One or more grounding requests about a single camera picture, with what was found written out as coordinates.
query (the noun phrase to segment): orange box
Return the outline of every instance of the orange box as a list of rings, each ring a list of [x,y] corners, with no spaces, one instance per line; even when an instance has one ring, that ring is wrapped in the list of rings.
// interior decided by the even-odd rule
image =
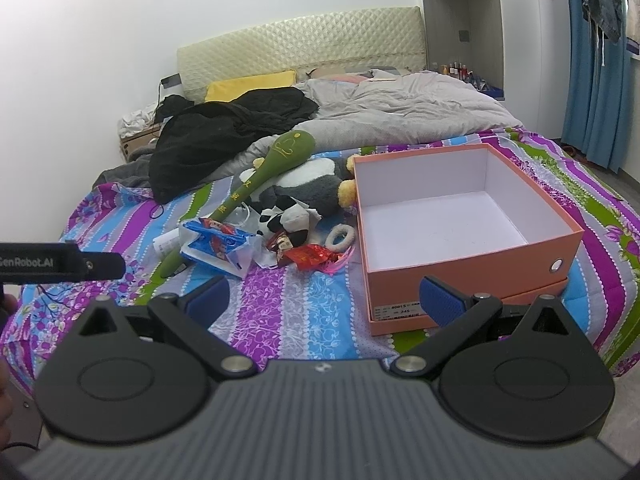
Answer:
[[[490,145],[356,157],[354,173],[373,335],[435,326],[428,274],[512,303],[564,289],[582,228]]]

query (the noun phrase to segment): quilted headboard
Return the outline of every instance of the quilted headboard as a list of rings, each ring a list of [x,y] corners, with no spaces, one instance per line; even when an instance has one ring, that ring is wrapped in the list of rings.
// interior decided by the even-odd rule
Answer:
[[[210,82],[327,64],[395,66],[426,63],[420,7],[349,10],[237,30],[178,49],[187,98],[204,101]]]

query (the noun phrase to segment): gray blanket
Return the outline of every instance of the gray blanket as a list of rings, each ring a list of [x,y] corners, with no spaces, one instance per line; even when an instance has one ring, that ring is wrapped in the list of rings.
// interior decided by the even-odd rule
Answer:
[[[309,79],[296,85],[318,103],[309,121],[296,126],[314,136],[316,153],[362,146],[422,144],[490,128],[521,126],[499,102],[469,84],[434,72],[395,76],[374,70],[376,78],[359,84]],[[238,153],[194,188],[241,173],[266,155],[276,136],[263,137]],[[129,162],[103,171],[94,183],[119,182],[149,187],[152,146],[134,150]]]

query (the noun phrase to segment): green spoon-shaped plush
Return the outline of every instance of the green spoon-shaped plush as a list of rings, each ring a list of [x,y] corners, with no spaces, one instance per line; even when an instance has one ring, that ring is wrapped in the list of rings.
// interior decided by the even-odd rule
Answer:
[[[209,218],[218,222],[224,221],[242,201],[267,180],[285,171],[293,170],[305,162],[314,152],[315,146],[316,141],[311,134],[301,130],[293,130],[279,136],[269,149],[260,168],[255,170],[249,180],[234,190]],[[187,262],[180,256],[180,249],[174,249],[164,258],[158,267],[158,272],[161,278],[168,278],[184,270],[186,265]]]

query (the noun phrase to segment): bed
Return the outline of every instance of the bed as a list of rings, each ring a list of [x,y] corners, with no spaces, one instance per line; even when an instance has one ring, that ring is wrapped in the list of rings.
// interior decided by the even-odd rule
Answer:
[[[286,68],[306,73],[342,62],[412,70],[381,77],[388,80],[375,88],[372,82],[303,81],[298,87],[320,109],[298,127],[316,137],[318,152],[341,156],[478,142],[496,147],[584,228],[562,298],[612,373],[624,374],[640,358],[640,217],[555,143],[521,127],[500,104],[468,93],[459,81],[423,71],[422,27],[419,9],[308,16],[180,49],[178,66],[185,94],[194,100],[202,100],[209,81]],[[185,294],[211,277],[210,270],[194,266],[160,278],[152,239],[181,219],[212,212],[226,198],[231,175],[273,141],[261,140],[223,165],[213,182],[164,206],[149,189],[114,183],[87,195],[61,239],[73,239],[88,251],[119,252],[127,271],[121,280],[63,283],[48,286],[44,294],[36,286],[22,288],[20,308],[4,327],[0,348],[27,392],[91,298],[108,294],[121,306],[140,304],[162,292]],[[353,221],[350,215],[325,218],[318,230]],[[230,290],[229,308],[210,331],[260,366],[272,358],[391,358],[428,337],[425,331],[370,336],[357,247],[333,276],[293,266],[252,267],[243,281],[230,280]]]

